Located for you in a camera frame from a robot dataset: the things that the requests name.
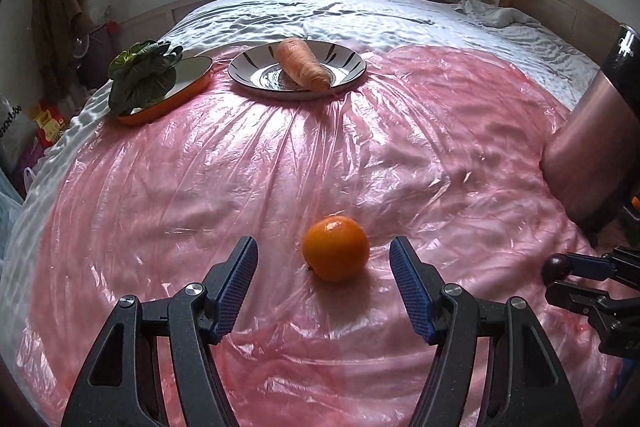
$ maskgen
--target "red and yellow package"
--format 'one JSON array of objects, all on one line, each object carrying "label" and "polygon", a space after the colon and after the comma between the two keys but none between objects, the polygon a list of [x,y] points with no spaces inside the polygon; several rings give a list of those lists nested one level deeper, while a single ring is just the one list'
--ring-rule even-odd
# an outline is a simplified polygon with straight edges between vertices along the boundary
[{"label": "red and yellow package", "polygon": [[29,118],[38,126],[38,140],[46,149],[56,143],[65,132],[66,121],[55,105],[44,100],[31,107]]}]

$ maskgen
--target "white bed sheet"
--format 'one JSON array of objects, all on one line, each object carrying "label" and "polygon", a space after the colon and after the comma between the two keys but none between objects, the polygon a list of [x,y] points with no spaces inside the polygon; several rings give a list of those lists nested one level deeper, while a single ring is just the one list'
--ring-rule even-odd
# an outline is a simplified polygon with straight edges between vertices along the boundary
[{"label": "white bed sheet", "polygon": [[[190,56],[288,36],[353,41],[359,49],[377,52],[404,44],[480,49],[512,62],[569,108],[598,69],[534,19],[471,0],[458,5],[424,0],[219,0],[192,12],[165,38],[183,45]],[[15,357],[31,306],[42,229],[70,163],[108,112],[109,90],[110,82],[47,153],[7,246],[0,279],[0,353],[23,390],[27,388]]]}]

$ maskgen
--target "plate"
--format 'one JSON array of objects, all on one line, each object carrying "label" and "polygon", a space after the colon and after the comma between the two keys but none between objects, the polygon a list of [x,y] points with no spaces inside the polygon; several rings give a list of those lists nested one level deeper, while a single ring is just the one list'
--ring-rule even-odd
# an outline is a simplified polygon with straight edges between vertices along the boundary
[{"label": "plate", "polygon": [[164,100],[145,109],[134,109],[127,116],[119,116],[124,125],[142,125],[169,114],[176,107],[200,94],[209,85],[209,71],[213,60],[203,55],[184,58],[175,65],[175,86],[164,96]]},{"label": "plate", "polygon": [[280,42],[270,42],[242,52],[229,64],[229,76],[259,96],[279,100],[313,100],[349,89],[365,71],[367,63],[353,50],[340,44],[305,41],[331,76],[331,89],[311,91],[296,84],[274,58]]}]

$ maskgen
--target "black cap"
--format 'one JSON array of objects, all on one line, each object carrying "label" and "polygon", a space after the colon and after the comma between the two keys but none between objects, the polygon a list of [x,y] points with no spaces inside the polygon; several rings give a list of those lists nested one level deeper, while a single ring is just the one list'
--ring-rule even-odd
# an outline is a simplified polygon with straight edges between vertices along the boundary
[{"label": "black cap", "polygon": [[640,36],[620,25],[618,39],[600,68],[640,120]]}]

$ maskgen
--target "white plate with black pattern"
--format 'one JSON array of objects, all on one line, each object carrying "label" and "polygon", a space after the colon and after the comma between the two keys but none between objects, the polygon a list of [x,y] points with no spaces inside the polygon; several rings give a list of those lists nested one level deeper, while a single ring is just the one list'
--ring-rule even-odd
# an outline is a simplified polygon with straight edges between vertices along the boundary
[{"label": "white plate with black pattern", "polygon": [[229,64],[229,76],[258,96],[313,100],[349,89],[367,71],[367,63],[353,50],[331,42],[305,42],[331,76],[331,89],[328,91],[310,91],[291,80],[274,58],[279,42],[256,46],[239,54]]}]

